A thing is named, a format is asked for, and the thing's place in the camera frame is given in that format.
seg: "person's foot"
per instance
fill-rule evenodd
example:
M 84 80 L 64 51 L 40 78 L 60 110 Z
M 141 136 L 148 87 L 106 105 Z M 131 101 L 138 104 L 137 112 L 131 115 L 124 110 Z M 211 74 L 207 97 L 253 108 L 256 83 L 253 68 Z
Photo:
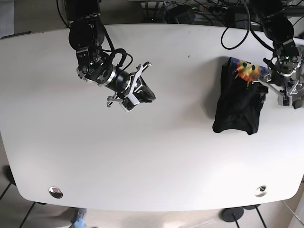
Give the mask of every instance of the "person's foot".
M 87 212 L 86 208 L 75 208 L 75 214 L 71 222 L 74 223 L 79 219 L 84 219 L 86 212 Z

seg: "black cable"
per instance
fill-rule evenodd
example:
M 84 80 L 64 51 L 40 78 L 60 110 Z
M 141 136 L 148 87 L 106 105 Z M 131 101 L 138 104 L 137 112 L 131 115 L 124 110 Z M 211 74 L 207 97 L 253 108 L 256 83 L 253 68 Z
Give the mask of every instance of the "black cable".
M 67 28 L 71 29 L 71 28 L 69 27 L 69 25 L 66 23 L 66 21 L 63 19 L 62 15 L 61 15 L 61 12 L 60 12 L 60 9 L 59 9 L 58 0 L 56 0 L 56 5 L 57 5 L 58 14 L 59 14 L 59 16 L 60 16 L 62 22 L 66 25 Z
M 289 5 L 289 6 L 298 6 L 298 5 L 300 5 L 300 3 L 301 2 L 303 2 L 304 0 L 301 0 L 301 1 L 299 1 L 297 4 L 295 4 L 295 5 Z
M 110 51 L 110 50 L 104 50 L 104 49 L 102 49 L 104 52 L 112 52 L 112 51 Z M 132 64 L 132 62 L 133 62 L 133 56 L 131 56 L 129 53 L 123 53 L 122 55 L 127 55 L 127 56 L 129 56 L 130 58 L 131 58 L 131 61 L 129 62 L 129 64 L 124 68 L 124 69 L 122 69 L 121 70 L 121 72 L 122 71 L 124 71 L 124 70 L 126 70 L 131 64 Z
M 263 223 L 264 228 L 267 228 L 267 226 L 266 226 L 266 224 L 265 224 L 265 222 L 264 222 L 264 220 L 263 220 L 263 218 L 262 218 L 262 215 L 261 215 L 261 213 L 260 213 L 260 211 L 258 210 L 258 208 L 257 208 L 256 205 L 255 205 L 255 208 L 256 208 L 256 211 L 257 211 L 257 213 L 258 213 L 258 215 L 259 215 L 259 217 L 260 217 L 260 219 L 261 219 L 261 221 L 262 221 L 262 223 Z
M 165 23 L 165 21 L 166 21 L 166 15 L 169 14 L 169 12 L 168 12 L 168 10 L 167 10 L 167 7 L 168 7 L 168 6 L 166 6 L 165 3 L 163 3 L 163 7 L 164 7 L 164 9 L 165 9 L 165 13 L 164 13 L 164 15 L 163 15 L 163 20 L 162 20 L 162 22 Z
M 293 27 L 294 27 L 294 26 L 296 25 L 296 23 L 298 23 L 302 18 L 304 18 L 304 16 L 300 17 L 299 20 L 297 20 L 297 21 L 295 22 L 295 24 L 293 24 Z
M 67 8 L 66 8 L 66 0 L 63 0 L 63 5 L 65 6 L 65 12 L 66 12 L 66 10 L 67 10 Z
M 193 0 L 193 1 L 195 1 L 196 3 L 198 3 L 199 5 L 201 5 L 202 7 L 204 7 L 205 9 L 207 9 L 207 10 L 212 14 L 212 16 L 214 16 L 214 18 L 216 18 L 220 23 L 222 23 L 224 26 L 226 26 L 226 25 L 224 24 L 224 22 L 218 18 L 217 15 L 215 15 L 213 12 L 211 12 L 211 11 L 209 10 L 209 8 L 207 8 L 206 6 L 204 6 L 203 4 L 201 4 L 200 2 L 198 2 L 197 0 Z
M 219 4 L 219 0 L 218 0 L 218 2 L 217 2 L 217 3 L 215 3 L 214 1 L 211 1 L 211 0 L 207 0 L 207 2 L 209 2 L 209 3 L 213 3 L 213 4 L 215 4 L 215 6 L 217 6 L 217 5 Z
M 232 217 L 233 217 L 234 221 L 235 221 L 236 224 L 237 224 L 237 228 L 239 228 L 238 220 L 237 220 L 237 218 L 236 218 L 236 215 L 235 215 L 235 214 L 232 214 Z
M 31 211 L 33 210 L 35 204 L 36 204 L 36 202 L 33 202 L 32 206 L 31 206 L 30 209 L 28 210 L 28 212 L 27 212 L 25 218 L 23 219 L 23 221 L 22 221 L 22 223 L 21 223 L 21 225 L 20 225 L 19 228 L 22 228 L 22 227 L 23 227 L 23 224 L 24 224 L 25 221 L 27 220 L 27 218 L 28 218 L 29 214 L 31 213 Z
M 6 187 L 6 189 L 4 190 L 4 192 L 2 193 L 2 195 L 0 196 L 0 200 L 2 200 L 3 196 L 8 191 L 8 189 L 10 188 L 10 186 L 11 186 L 11 182 L 8 184 L 8 186 Z
M 165 7 L 169 7 L 170 5 L 172 5 L 173 1 L 172 1 L 172 2 L 168 2 L 168 3 L 169 3 L 169 5 L 166 6 L 166 4 L 165 4 Z
M 240 0 L 237 0 L 236 7 L 239 5 L 240 2 L 241 2 Z
M 65 20 L 63 19 L 62 15 L 61 15 L 61 12 L 60 12 L 60 9 L 59 9 L 58 0 L 56 0 L 56 5 L 57 5 L 58 14 L 59 14 L 59 16 L 60 16 L 62 22 L 63 22 L 70 30 L 72 30 L 72 28 L 69 27 L 69 25 L 65 22 Z M 111 39 L 110 39 L 110 36 L 109 36 L 109 34 L 108 34 L 108 32 L 107 32 L 105 26 L 103 25 L 103 23 L 101 23 L 101 25 L 102 25 L 102 27 L 103 27 L 103 29 L 104 29 L 104 34 L 105 34 L 105 37 L 106 37 L 106 39 L 107 39 L 107 41 L 108 41 L 108 43 L 109 43 L 109 46 L 110 46 L 111 51 L 110 51 L 110 50 L 103 50 L 101 47 L 96 47 L 95 45 L 90 44 L 90 43 L 89 43 L 88 41 L 86 41 L 85 39 L 84 39 L 84 41 L 87 43 L 87 45 L 89 45 L 90 47 L 93 47 L 95 50 L 101 50 L 102 52 L 111 52 L 111 53 L 114 53 L 114 57 L 115 57 L 116 53 L 122 54 L 122 59 L 121 59 L 120 63 L 118 64 L 118 66 L 122 66 L 122 64 L 124 63 L 124 60 L 125 60 L 125 56 L 129 56 L 129 57 L 131 58 L 131 61 L 130 61 L 130 63 L 129 63 L 122 71 L 126 70 L 126 69 L 132 64 L 132 62 L 133 62 L 133 56 L 131 56 L 129 53 L 127 53 L 127 52 L 126 52 L 124 49 L 122 49 L 122 48 L 119 48 L 119 49 L 116 49 L 116 50 L 115 50 L 114 45 L 113 45 L 113 43 L 112 43 L 112 41 L 111 41 Z M 108 54 L 106 54 L 106 57 L 107 57 L 107 59 L 110 59 L 110 62 L 109 62 L 109 63 L 112 64 L 112 61 L 111 61 L 111 58 L 112 58 L 112 57 L 110 57 Z
M 259 21 L 256 21 L 256 20 L 251 20 L 252 22 L 256 23 L 256 24 L 259 24 L 260 26 L 263 26 L 263 24 Z
M 178 5 L 178 6 L 181 6 L 181 5 L 184 5 L 184 4 L 186 4 L 187 3 L 187 1 L 188 0 L 185 0 L 185 2 L 183 2 L 183 3 L 181 3 L 181 4 L 178 4 L 176 1 L 174 2 L 176 5 Z
M 211 25 L 213 26 L 213 22 L 212 22 L 212 20 L 211 20 L 211 18 L 210 17 L 208 17 L 208 16 L 206 16 L 204 13 L 196 13 L 196 14 L 199 14 L 199 15 L 202 15 L 202 16 L 204 16 L 205 18 L 207 18 L 207 23 L 205 24 L 205 25 L 207 25 L 208 23 L 209 23 L 209 21 L 211 22 Z
M 159 4 L 160 4 L 159 1 L 155 3 L 153 18 L 152 18 L 153 23 L 155 23 L 155 21 L 156 21 L 156 14 L 157 14 L 157 11 L 160 11 L 160 10 L 161 10 L 161 8 L 158 9 Z
M 246 13 L 247 13 L 247 21 L 248 21 L 247 32 L 246 32 L 246 35 L 244 36 L 244 38 L 242 39 L 242 41 L 241 41 L 239 44 L 235 45 L 235 46 L 232 47 L 232 48 L 231 48 L 231 47 L 226 47 L 226 46 L 224 45 L 224 43 L 223 43 L 223 37 L 224 37 L 225 33 L 227 32 L 227 30 L 230 28 L 230 27 L 228 26 L 228 27 L 225 29 L 225 31 L 223 32 L 223 35 L 222 35 L 222 37 L 221 37 L 221 39 L 220 39 L 220 42 L 221 42 L 223 48 L 224 48 L 224 49 L 227 49 L 227 50 L 236 49 L 236 48 L 239 47 L 242 43 L 244 43 L 244 41 L 247 39 L 248 34 L 249 34 L 249 31 L 250 31 L 251 18 L 250 18 L 249 9 L 248 9 L 248 6 L 246 5 L 246 3 L 244 2 L 244 0 L 241 0 L 241 2 L 242 2 L 242 4 L 244 5 L 244 8 L 245 8 Z
M 255 32 L 254 30 L 250 30 L 251 34 L 253 35 L 253 37 L 255 39 L 258 40 L 258 42 L 265 48 L 267 48 L 269 51 L 272 51 L 272 52 L 276 52 L 273 48 L 271 48 L 269 45 L 267 45 Z

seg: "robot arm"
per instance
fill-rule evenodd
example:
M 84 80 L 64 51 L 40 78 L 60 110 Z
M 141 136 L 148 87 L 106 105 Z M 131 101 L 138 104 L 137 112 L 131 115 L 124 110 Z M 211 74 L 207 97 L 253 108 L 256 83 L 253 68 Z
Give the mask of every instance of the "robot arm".
M 302 90 L 302 82 L 291 77 L 303 63 L 303 57 L 293 40 L 294 28 L 287 16 L 302 16 L 304 9 L 303 7 L 284 8 L 281 0 L 249 0 L 249 2 L 261 19 L 265 35 L 273 41 L 273 58 L 277 58 L 276 64 L 264 58 L 271 74 L 260 77 L 259 82 L 278 94 L 280 105 L 295 107 L 295 98 L 298 98 L 298 91 Z M 277 90 L 271 84 L 282 87 L 282 90 Z
M 137 67 L 134 73 L 121 69 L 126 57 L 130 56 L 124 49 L 115 49 L 113 43 L 100 21 L 99 0 L 65 0 L 66 15 L 69 23 L 69 43 L 76 51 L 78 76 L 89 82 L 105 86 L 115 92 L 109 96 L 107 106 L 119 102 L 129 112 L 139 103 L 151 103 L 155 95 L 144 82 L 141 74 L 151 64 L 146 62 Z M 103 50 L 105 38 L 111 50 Z M 116 54 L 122 58 L 118 65 L 112 64 Z

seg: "folded black garment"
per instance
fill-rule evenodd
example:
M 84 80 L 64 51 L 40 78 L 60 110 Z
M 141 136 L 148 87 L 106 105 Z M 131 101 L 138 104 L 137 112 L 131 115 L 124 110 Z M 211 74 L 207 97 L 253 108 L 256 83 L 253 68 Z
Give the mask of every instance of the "folded black garment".
M 222 67 L 221 95 L 212 127 L 215 133 L 228 129 L 257 133 L 268 87 L 252 81 L 267 72 L 267 68 L 232 57 Z

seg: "gray floor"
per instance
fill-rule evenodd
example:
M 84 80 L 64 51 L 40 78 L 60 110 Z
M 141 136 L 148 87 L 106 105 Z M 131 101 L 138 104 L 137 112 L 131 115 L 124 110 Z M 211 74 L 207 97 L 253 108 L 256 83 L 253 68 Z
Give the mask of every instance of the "gray floor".
M 18 0 L 15 1 L 14 12 L 15 33 L 65 28 L 58 15 L 55 0 Z M 104 24 L 140 23 L 142 18 L 139 2 L 103 0 L 101 3 L 101 20 Z

